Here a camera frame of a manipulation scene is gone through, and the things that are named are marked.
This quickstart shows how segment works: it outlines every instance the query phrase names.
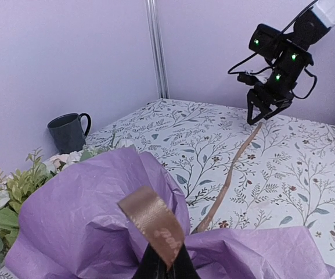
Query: purple wrapping paper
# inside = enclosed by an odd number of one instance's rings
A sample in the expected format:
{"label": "purple wrapping paper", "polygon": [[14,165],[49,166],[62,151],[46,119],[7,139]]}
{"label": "purple wrapping paper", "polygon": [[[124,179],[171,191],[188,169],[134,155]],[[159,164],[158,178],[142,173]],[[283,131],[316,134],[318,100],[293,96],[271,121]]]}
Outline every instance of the purple wrapping paper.
{"label": "purple wrapping paper", "polygon": [[325,279],[335,272],[305,227],[189,235],[181,189],[151,154],[132,148],[74,164],[31,195],[7,268],[19,279],[131,278],[147,242],[117,202],[143,185],[175,213],[202,279]]}

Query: black mug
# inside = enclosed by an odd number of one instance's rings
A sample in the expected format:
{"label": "black mug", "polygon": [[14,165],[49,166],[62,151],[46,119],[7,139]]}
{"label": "black mug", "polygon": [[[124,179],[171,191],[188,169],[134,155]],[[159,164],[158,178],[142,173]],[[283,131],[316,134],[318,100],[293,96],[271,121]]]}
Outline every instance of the black mug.
{"label": "black mug", "polygon": [[[87,117],[86,132],[82,129],[81,118]],[[85,138],[90,132],[91,118],[87,113],[70,113],[52,120],[47,128],[54,140],[56,148],[61,154],[82,150],[86,144]]]}

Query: mug rim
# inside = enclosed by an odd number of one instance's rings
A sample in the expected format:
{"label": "mug rim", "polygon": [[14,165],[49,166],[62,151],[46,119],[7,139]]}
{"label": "mug rim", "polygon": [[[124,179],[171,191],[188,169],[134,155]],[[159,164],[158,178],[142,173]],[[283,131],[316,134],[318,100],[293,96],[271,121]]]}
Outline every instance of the mug rim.
{"label": "mug rim", "polygon": [[[76,119],[73,119],[71,122],[68,122],[68,123],[65,123],[64,125],[60,125],[60,126],[53,126],[53,123],[59,119],[62,119],[64,117],[67,117],[67,116],[76,116],[77,118]],[[47,124],[47,128],[49,129],[55,129],[55,128],[59,128],[59,127],[63,127],[63,126],[66,126],[66,125],[69,125],[70,123],[76,121],[78,119],[80,115],[78,113],[67,113],[66,115],[61,115],[61,116],[58,116],[57,118],[51,120],[49,122],[49,124]]]}

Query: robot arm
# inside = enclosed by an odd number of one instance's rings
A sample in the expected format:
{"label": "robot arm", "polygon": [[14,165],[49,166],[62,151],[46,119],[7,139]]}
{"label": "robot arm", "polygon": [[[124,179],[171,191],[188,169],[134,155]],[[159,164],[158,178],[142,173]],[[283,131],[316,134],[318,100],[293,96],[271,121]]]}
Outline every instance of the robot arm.
{"label": "robot arm", "polygon": [[[312,55],[307,50],[335,26],[335,0],[318,0],[313,3],[294,20],[292,33],[285,34],[260,24],[253,34],[249,48],[255,53],[250,58],[257,54],[263,56],[270,65],[272,74],[266,83],[261,83],[252,74],[239,73],[238,81],[253,85],[247,94],[247,122],[250,125],[287,109],[294,97],[306,98],[297,97],[293,93],[303,70],[314,77],[315,86],[316,76],[306,69],[308,65],[314,64]],[[253,118],[254,107],[260,113]]]}

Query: mug handle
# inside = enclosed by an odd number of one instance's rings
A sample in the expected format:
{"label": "mug handle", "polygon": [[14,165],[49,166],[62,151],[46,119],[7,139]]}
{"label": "mug handle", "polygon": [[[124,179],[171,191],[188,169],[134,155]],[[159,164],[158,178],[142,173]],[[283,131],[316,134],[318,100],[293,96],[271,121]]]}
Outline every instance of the mug handle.
{"label": "mug handle", "polygon": [[84,116],[86,116],[86,118],[87,118],[87,128],[86,128],[86,132],[85,132],[85,137],[87,137],[88,133],[90,132],[90,128],[91,128],[91,117],[87,113],[81,113],[80,114],[80,121],[81,121],[81,118],[84,117]]}

